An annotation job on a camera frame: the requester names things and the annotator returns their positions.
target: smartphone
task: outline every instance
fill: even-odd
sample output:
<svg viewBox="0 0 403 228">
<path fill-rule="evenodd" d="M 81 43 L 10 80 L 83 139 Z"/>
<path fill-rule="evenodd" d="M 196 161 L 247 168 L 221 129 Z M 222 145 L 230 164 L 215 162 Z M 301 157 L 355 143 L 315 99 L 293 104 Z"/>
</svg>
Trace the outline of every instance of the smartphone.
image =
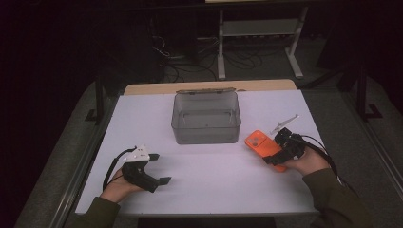
<svg viewBox="0 0 403 228">
<path fill-rule="evenodd" d="M 266 136 L 263 132 L 256 130 L 250 134 L 246 139 L 245 143 L 249 148 L 258 153 L 262 158 L 267 156 L 273 156 L 281 150 L 281 147 Z M 284 172 L 287 168 L 284 165 L 271 164 L 277 171 Z"/>
</svg>

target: table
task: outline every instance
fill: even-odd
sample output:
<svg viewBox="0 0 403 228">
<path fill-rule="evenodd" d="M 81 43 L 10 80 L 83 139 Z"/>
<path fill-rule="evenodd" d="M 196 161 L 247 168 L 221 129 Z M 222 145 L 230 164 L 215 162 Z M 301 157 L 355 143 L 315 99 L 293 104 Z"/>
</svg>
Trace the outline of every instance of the table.
<svg viewBox="0 0 403 228">
<path fill-rule="evenodd" d="M 152 94 L 154 86 L 159 94 Z M 176 144 L 170 126 L 173 92 L 194 86 L 237 89 L 242 119 L 238 142 Z M 266 86 L 274 90 L 264 91 Z M 288 128 L 321 142 L 301 92 L 293 88 L 289 80 L 130 85 L 116 105 L 75 212 L 86 212 L 92 199 L 101 194 L 113 158 L 127 148 L 145 143 L 150 153 L 160 154 L 157 161 L 145 167 L 147 174 L 156 179 L 172 177 L 172 180 L 153 194 L 141 192 L 130 196 L 121 203 L 121 215 L 195 217 L 314 213 L 312 196 L 301 175 L 295 170 L 276 172 L 243 142 L 254 130 L 268 134 L 278 122 L 296 113 L 300 118 Z M 122 164 L 119 161 L 116 169 Z"/>
</svg>

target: dark green sleeve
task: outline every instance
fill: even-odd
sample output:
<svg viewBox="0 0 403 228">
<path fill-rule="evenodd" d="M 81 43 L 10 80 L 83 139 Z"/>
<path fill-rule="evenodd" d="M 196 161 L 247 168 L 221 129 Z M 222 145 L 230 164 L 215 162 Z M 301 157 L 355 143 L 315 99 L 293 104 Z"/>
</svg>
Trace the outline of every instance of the dark green sleeve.
<svg viewBox="0 0 403 228">
<path fill-rule="evenodd" d="M 331 169 L 316 171 L 303 180 L 320 212 L 311 227 L 373 227 L 371 216 L 360 198 L 342 186 Z"/>
<path fill-rule="evenodd" d="M 71 228 L 112 227 L 121 206 L 102 198 L 95 198 L 88 211 L 77 218 Z"/>
</svg>

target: gray transparent box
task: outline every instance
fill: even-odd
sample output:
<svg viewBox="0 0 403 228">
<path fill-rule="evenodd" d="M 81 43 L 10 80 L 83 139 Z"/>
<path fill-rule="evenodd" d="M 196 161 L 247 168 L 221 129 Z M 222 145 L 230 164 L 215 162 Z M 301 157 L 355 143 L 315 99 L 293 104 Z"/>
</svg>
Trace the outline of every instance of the gray transparent box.
<svg viewBox="0 0 403 228">
<path fill-rule="evenodd" d="M 178 144 L 236 143 L 238 95 L 234 90 L 178 93 L 171 125 Z"/>
</svg>

